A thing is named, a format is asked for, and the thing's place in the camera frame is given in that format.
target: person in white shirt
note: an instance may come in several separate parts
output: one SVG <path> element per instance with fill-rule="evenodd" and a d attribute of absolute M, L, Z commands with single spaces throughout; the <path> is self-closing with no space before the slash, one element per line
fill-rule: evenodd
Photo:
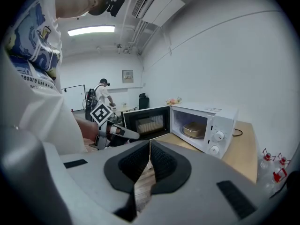
<path fill-rule="evenodd" d="M 110 84 L 107 82 L 107 80 L 105 78 L 102 78 L 100 80 L 100 83 L 94 88 L 95 92 L 96 92 L 96 97 L 97 97 L 97 101 L 98 104 L 101 103 L 105 103 L 105 98 L 107 98 L 110 102 L 110 106 L 115 107 L 116 104 L 113 102 L 112 97 L 109 95 L 106 86 L 110 86 Z"/>
<path fill-rule="evenodd" d="M 26 0 L 8 28 L 0 50 L 0 92 L 9 98 L 9 103 L 3 103 L 0 125 L 30 131 L 42 142 L 54 144 L 59 154 L 86 151 L 83 137 L 95 140 L 98 125 L 75 118 L 61 94 L 62 54 L 57 19 L 91 11 L 99 15 L 107 3 Z"/>

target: microwave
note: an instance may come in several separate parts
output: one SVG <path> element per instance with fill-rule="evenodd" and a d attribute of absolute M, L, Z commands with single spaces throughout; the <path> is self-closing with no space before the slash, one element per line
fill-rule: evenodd
<path fill-rule="evenodd" d="M 124 126 L 141 140 L 173 133 L 204 153 L 222 158 L 233 137 L 238 109 L 182 103 L 123 113 Z"/>

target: wooden floor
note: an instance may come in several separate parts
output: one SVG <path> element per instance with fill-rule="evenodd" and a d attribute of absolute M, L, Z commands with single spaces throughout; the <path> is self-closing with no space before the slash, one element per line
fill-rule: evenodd
<path fill-rule="evenodd" d="M 88 152 L 97 151 L 97 149 L 89 146 L 89 144 L 92 144 L 93 141 L 89 139 L 83 140 L 84 146 Z M 139 180 L 135 183 L 135 203 L 137 211 L 141 212 L 145 208 L 146 204 L 150 201 L 150 191 L 153 184 L 155 184 L 154 170 L 153 168 L 148 169 L 146 167 Z"/>

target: desk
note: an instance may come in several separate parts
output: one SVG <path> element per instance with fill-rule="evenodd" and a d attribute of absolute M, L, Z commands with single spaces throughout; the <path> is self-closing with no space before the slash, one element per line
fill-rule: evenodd
<path fill-rule="evenodd" d="M 135 110 L 136 107 L 129 107 L 129 106 L 123 106 L 123 107 L 118 107 L 116 110 L 112 109 L 112 112 L 115 113 L 121 113 L 121 118 L 122 118 L 122 123 L 123 126 L 125 126 L 125 122 L 124 122 L 124 118 L 123 118 L 123 112 L 127 112 L 127 111 L 132 111 Z"/>
<path fill-rule="evenodd" d="M 257 152 L 252 124 L 237 121 L 235 128 L 243 131 L 243 135 L 232 138 L 232 141 L 222 160 L 236 171 L 243 174 L 249 180 L 256 183 Z M 166 143 L 173 143 L 187 149 L 201 152 L 174 134 L 167 134 L 157 138 L 156 140 Z"/>

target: air conditioner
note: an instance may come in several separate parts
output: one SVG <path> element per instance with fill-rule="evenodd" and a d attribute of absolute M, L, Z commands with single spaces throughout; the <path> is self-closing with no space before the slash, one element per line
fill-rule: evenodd
<path fill-rule="evenodd" d="M 137 0 L 132 15 L 161 27 L 184 5 L 182 0 Z"/>

